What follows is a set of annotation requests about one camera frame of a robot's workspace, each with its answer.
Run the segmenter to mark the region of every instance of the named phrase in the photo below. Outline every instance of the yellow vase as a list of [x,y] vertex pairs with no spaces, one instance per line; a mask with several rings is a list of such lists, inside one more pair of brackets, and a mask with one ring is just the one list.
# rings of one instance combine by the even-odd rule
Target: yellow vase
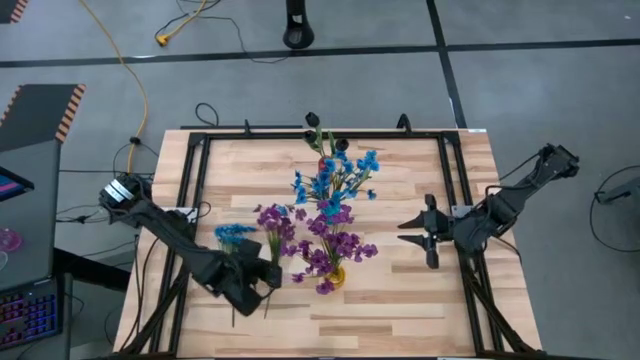
[[342,266],[338,267],[338,271],[333,272],[325,276],[325,279],[331,281],[336,290],[340,289],[344,285],[344,281],[347,279],[347,273]]

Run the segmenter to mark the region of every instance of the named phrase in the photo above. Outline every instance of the gray floor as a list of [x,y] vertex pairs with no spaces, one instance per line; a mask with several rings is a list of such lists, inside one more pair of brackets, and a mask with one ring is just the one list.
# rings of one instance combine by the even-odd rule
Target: gray floor
[[[308,3],[316,31],[313,48],[435,44],[423,0]],[[637,1],[436,3],[450,44],[640,37]],[[240,51],[230,23],[206,20],[194,21],[167,48],[159,48],[152,34],[179,14],[172,0],[89,4],[127,56]],[[282,50],[283,5],[276,0],[227,0],[211,14],[234,17],[249,50]],[[61,21],[62,16],[69,20]],[[19,24],[0,25],[0,48],[0,61],[113,56],[75,0],[32,1]],[[563,144],[581,157],[578,177],[537,194],[516,226],[544,348],[562,355],[637,358],[640,256],[597,244],[589,232],[588,210],[604,177],[640,163],[640,145],[634,142],[640,130],[640,47],[450,56],[468,126],[488,129],[501,173],[547,142]],[[247,60],[138,64],[134,69],[151,108],[142,139],[154,149],[165,130],[197,124],[193,108],[201,101],[218,109],[223,124],[244,119],[300,124],[306,112],[314,111],[332,127],[389,127],[403,112],[415,127],[456,126],[435,53],[295,58],[276,65]],[[119,66],[0,68],[0,79],[0,102],[23,83],[87,85],[63,147],[65,169],[110,170],[115,151],[142,116],[136,85]],[[124,169],[125,158],[119,159],[119,169]],[[154,167],[150,152],[138,152],[136,171]],[[59,208],[95,204],[109,179],[109,174],[61,174]],[[602,237],[620,247],[640,246],[640,228],[633,221],[639,214],[631,202],[596,210]],[[56,244],[86,254],[131,241],[133,234],[120,225],[63,224]],[[131,259],[131,249],[96,258],[124,262]],[[103,322],[115,309],[108,324],[113,336],[122,295],[81,284],[76,284],[75,294],[87,307],[73,331],[72,357],[103,353]]]

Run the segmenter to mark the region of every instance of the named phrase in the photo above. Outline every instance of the wooden table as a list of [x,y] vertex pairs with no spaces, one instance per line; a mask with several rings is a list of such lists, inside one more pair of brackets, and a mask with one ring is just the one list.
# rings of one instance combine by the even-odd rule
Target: wooden table
[[[153,198],[160,206],[176,203],[188,136],[187,131],[165,134],[153,185]],[[474,201],[479,201],[484,188],[498,181],[489,138],[484,132],[467,131],[461,131],[460,137]],[[378,198],[353,201],[356,221],[350,231],[360,234],[366,243],[376,244],[378,256],[360,264],[347,262],[346,284],[327,296],[315,293],[316,282],[293,284],[285,276],[282,289],[271,298],[267,318],[263,318],[263,305],[248,318],[235,316],[234,327],[231,307],[224,298],[214,298],[190,280],[179,356],[474,355],[453,245],[439,246],[440,269],[430,270],[421,248],[396,238],[401,233],[416,233],[396,227],[425,209],[425,193],[435,194],[441,210],[448,212],[436,141],[354,140],[348,155],[359,158],[372,149],[378,151],[381,170],[367,186],[375,188]],[[449,150],[448,154],[457,180],[453,152]],[[196,153],[192,183],[198,159]],[[252,210],[257,204],[293,203],[290,183],[294,169],[313,174],[317,161],[318,155],[302,140],[214,141],[203,193],[203,200],[210,202],[213,209],[201,219],[196,241],[216,248],[213,229],[217,225],[255,224],[256,214]],[[459,183],[456,186],[456,194],[461,197]],[[187,204],[191,204],[192,196],[190,186]],[[303,225],[297,228],[298,234],[304,235],[305,230]],[[253,238],[266,242],[262,234]],[[511,234],[505,238],[513,243]],[[154,239],[148,231],[142,231],[140,270]],[[264,246],[261,256],[268,258],[268,251],[268,246]],[[159,243],[150,256],[143,319],[155,308],[165,254],[166,247]],[[539,348],[517,256],[498,242],[489,244],[485,256],[497,306],[522,338]],[[282,264],[287,274],[300,272],[304,266],[295,258]],[[115,349],[120,348],[129,333],[136,309],[136,280],[132,275]],[[481,305],[479,310],[485,347],[490,348],[490,333]],[[172,316],[170,309],[161,350],[168,346]]]

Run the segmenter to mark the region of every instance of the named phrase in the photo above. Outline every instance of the keyboard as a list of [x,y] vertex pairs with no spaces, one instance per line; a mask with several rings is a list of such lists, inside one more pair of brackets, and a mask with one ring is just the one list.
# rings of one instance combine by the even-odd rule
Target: keyboard
[[62,331],[62,282],[47,279],[0,293],[0,351]]

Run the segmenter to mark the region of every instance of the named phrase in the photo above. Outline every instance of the desk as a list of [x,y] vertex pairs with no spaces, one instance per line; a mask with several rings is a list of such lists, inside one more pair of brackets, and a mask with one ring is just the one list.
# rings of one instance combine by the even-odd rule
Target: desk
[[[212,130],[238,132],[238,130]],[[174,206],[187,149],[187,131],[165,134],[153,185],[153,199],[160,206]],[[487,185],[498,181],[495,163],[484,132],[460,132],[462,150],[474,201]],[[356,199],[356,220],[350,231],[366,243],[376,244],[379,254],[363,263],[345,265],[347,280],[339,291],[320,296],[315,283],[292,284],[283,279],[272,298],[268,316],[264,305],[252,316],[235,316],[223,298],[214,298],[193,281],[188,287],[182,322],[179,356],[469,356],[474,355],[469,320],[462,291],[458,258],[453,244],[441,244],[440,269],[430,270],[419,247],[396,236],[412,233],[396,226],[425,209],[423,195],[433,193],[447,211],[438,146],[425,139],[351,141],[350,157],[378,151],[381,171],[367,185],[378,193],[376,201]],[[452,152],[449,163],[455,167]],[[213,229],[218,224],[253,224],[257,204],[291,203],[294,169],[312,174],[317,154],[302,140],[216,140],[205,178],[203,200],[213,205],[202,218],[196,242],[216,247]],[[191,183],[195,183],[197,163]],[[454,175],[456,194],[461,197]],[[191,203],[194,186],[189,187]],[[253,237],[265,242],[262,234]],[[144,259],[155,239],[142,232],[138,258]],[[511,234],[505,239],[513,242]],[[142,318],[147,319],[158,298],[166,247],[159,243],[150,255]],[[268,256],[268,247],[261,254]],[[497,242],[485,253],[494,298],[506,319],[522,338],[540,347],[538,334],[517,256]],[[283,261],[285,273],[300,272],[304,263]],[[115,342],[119,349],[128,335],[137,309],[133,275]],[[490,348],[484,311],[479,307],[484,343]],[[165,319],[160,349],[166,349],[172,311]]]

